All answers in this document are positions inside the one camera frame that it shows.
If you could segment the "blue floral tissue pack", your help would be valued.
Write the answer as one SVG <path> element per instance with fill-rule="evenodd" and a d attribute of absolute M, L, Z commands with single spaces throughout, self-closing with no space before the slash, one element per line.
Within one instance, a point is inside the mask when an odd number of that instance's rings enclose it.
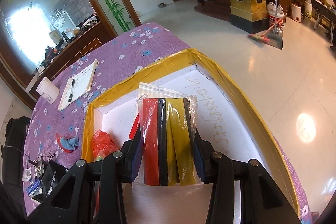
<path fill-rule="evenodd" d="M 42 189 L 42 179 L 37 178 L 34 182 L 32 182 L 27 188 L 26 192 L 29 197 L 33 198 L 33 196 L 38 196 L 43 193 Z"/>

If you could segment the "red plastic bag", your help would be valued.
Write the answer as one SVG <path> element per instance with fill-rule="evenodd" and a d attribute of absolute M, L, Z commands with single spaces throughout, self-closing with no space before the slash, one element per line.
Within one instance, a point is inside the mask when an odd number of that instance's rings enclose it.
<path fill-rule="evenodd" d="M 104 159 L 106 156 L 118 151 L 111 136 L 101 130 L 97 130 L 91 139 L 91 149 L 94 161 Z"/>

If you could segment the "bagged colourful sponge strips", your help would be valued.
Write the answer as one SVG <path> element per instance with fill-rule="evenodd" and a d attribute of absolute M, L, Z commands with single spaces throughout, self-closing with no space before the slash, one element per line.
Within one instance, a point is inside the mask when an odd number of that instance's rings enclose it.
<path fill-rule="evenodd" d="M 196 96 L 140 83 L 137 106 L 143 145 L 136 182 L 147 186 L 199 183 L 194 163 Z"/>

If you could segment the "black snack bag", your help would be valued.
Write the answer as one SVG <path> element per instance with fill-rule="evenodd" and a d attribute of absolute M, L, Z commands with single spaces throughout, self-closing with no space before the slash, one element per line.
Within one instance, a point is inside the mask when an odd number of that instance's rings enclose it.
<path fill-rule="evenodd" d="M 57 162 L 50 160 L 47 168 L 42 176 L 42 201 L 44 201 L 57 186 L 63 176 L 68 172 L 68 169 Z"/>

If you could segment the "red-label white pouch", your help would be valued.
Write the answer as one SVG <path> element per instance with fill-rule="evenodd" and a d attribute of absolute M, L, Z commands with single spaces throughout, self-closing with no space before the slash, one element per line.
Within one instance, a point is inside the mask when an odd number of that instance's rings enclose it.
<path fill-rule="evenodd" d="M 131 131 L 129 133 L 129 139 L 133 140 L 138 128 L 139 128 L 139 115 L 136 116 L 136 118 L 133 122 L 133 125 L 131 127 Z"/>

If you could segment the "red and blue cloth scrap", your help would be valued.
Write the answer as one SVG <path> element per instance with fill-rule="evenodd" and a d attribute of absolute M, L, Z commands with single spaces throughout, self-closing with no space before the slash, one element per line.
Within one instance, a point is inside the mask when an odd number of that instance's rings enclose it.
<path fill-rule="evenodd" d="M 55 135 L 57 144 L 65 153 L 72 153 L 79 146 L 78 138 L 66 138 L 58 133 Z"/>

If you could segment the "black backpack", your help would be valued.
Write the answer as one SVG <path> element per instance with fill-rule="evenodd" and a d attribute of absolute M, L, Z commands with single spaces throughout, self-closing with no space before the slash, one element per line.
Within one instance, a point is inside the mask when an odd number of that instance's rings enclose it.
<path fill-rule="evenodd" d="M 5 145 L 1 147 L 2 183 L 15 208 L 27 217 L 23 192 L 23 151 L 30 118 L 11 118 L 6 126 Z"/>

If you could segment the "gold-edged white foam box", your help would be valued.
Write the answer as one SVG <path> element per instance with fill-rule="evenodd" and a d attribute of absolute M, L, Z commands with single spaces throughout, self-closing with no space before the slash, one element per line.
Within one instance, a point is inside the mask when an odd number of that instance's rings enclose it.
<path fill-rule="evenodd" d="M 88 106 L 84 123 L 81 145 L 82 159 L 87 162 L 92 162 L 95 159 L 91 147 L 92 138 L 95 134 L 95 109 L 108 106 L 122 96 L 137 90 L 141 82 L 152 83 L 190 65 L 198 65 L 203 68 L 210 79 L 232 101 L 238 114 L 240 114 L 243 122 L 261 148 L 267 164 L 275 174 L 276 181 L 280 183 L 280 188 L 284 190 L 291 207 L 295 213 L 298 213 L 299 202 L 295 187 L 275 138 L 226 71 L 196 49 L 186 49 L 157 61 L 141 69 L 128 79 L 115 84 L 93 100 Z M 167 163 L 166 175 L 168 176 L 169 186 L 176 182 L 177 177 L 182 176 L 186 176 L 187 184 L 196 181 L 197 174 L 192 160 L 195 159 L 196 155 L 194 144 L 197 129 L 197 110 L 195 98 L 191 96 L 169 98 L 164 95 L 157 95 L 152 99 L 141 100 L 140 125 L 144 127 L 144 130 L 141 132 L 143 140 L 140 146 L 145 150 L 145 158 L 149 160 L 148 166 L 154 167 L 155 181 L 159 179 L 159 149 L 161 148 L 165 148 L 167 151 L 165 161 Z"/>

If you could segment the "black pen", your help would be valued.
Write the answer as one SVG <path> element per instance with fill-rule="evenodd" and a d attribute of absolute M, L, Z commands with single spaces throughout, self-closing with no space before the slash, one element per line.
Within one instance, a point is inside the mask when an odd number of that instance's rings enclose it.
<path fill-rule="evenodd" d="M 69 98 L 68 98 L 69 103 L 71 103 L 72 99 L 73 99 L 74 87 L 75 87 L 75 78 L 72 79 L 72 83 L 71 83 L 71 91 L 70 91 L 70 95 L 69 95 Z"/>

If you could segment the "white plastic jar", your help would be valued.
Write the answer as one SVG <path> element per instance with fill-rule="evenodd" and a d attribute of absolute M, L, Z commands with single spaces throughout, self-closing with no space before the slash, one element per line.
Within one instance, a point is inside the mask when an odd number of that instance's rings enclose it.
<path fill-rule="evenodd" d="M 48 103 L 53 104 L 59 95 L 59 88 L 56 87 L 47 77 L 44 77 L 38 84 L 37 93 Z"/>

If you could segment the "white notepad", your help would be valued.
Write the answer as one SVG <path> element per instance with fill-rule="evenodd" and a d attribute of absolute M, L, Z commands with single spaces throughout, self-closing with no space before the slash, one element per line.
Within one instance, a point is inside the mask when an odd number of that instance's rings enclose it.
<path fill-rule="evenodd" d="M 84 95 L 86 92 L 90 91 L 94 73 L 96 70 L 98 64 L 98 60 L 95 59 L 94 62 L 90 65 L 88 65 L 86 68 L 84 68 L 82 71 L 80 71 L 78 74 L 70 77 L 67 81 L 67 84 L 64 88 L 58 110 L 62 111 L 67 106 L 69 106 L 72 102 L 75 102 L 79 97 Z M 73 90 L 73 99 L 72 102 L 68 102 L 68 98 L 71 91 L 71 83 L 72 79 L 75 78 L 75 87 Z"/>

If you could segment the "broom and dustpan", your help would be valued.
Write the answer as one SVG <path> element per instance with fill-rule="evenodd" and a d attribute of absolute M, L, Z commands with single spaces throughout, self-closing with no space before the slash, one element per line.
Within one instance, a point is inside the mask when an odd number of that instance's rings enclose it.
<path fill-rule="evenodd" d="M 277 33 L 277 22 L 275 22 L 273 27 L 268 28 L 262 35 L 248 34 L 247 37 L 253 41 L 275 47 L 279 50 L 282 50 L 284 46 L 282 37 Z"/>

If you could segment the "wooden sideboard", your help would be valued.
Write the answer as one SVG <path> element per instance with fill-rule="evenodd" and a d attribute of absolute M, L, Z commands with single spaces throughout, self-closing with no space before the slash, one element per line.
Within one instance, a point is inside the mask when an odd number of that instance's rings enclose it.
<path fill-rule="evenodd" d="M 50 63 L 41 75 L 37 78 L 36 83 L 30 90 L 34 100 L 38 100 L 40 95 L 37 93 L 36 89 L 44 77 L 49 80 L 53 80 L 66 68 L 70 67 L 81 57 L 92 52 L 98 47 L 104 45 L 110 40 L 117 37 L 117 34 L 113 34 L 112 31 L 108 31 L 102 22 L 98 22 L 90 28 L 87 28 L 83 32 L 80 32 L 73 41 L 65 47 Z"/>

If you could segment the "white bucket with bags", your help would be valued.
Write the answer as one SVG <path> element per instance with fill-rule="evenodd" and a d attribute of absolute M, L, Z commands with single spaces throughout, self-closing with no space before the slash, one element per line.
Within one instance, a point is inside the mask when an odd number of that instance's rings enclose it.
<path fill-rule="evenodd" d="M 275 22 L 277 22 L 277 26 L 279 28 L 282 28 L 282 25 L 284 23 L 284 10 L 280 4 L 269 2 L 267 5 L 267 11 L 268 11 L 268 19 L 269 19 L 269 26 L 273 27 Z"/>

